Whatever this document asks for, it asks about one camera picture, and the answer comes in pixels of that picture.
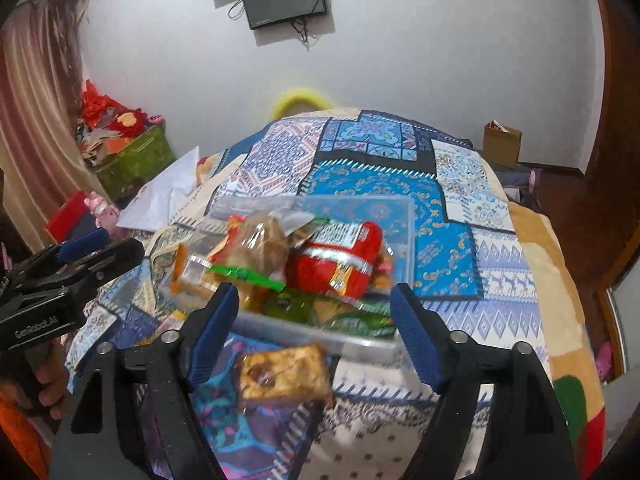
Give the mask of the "person left hand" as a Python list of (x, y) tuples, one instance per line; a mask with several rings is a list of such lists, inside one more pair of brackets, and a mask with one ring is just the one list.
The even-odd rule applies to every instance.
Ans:
[(67, 390), (68, 370), (65, 366), (65, 352), (58, 339), (51, 342), (47, 359), (35, 372), (41, 390), (40, 404), (49, 410), (54, 420), (61, 420), (66, 411), (70, 393)]

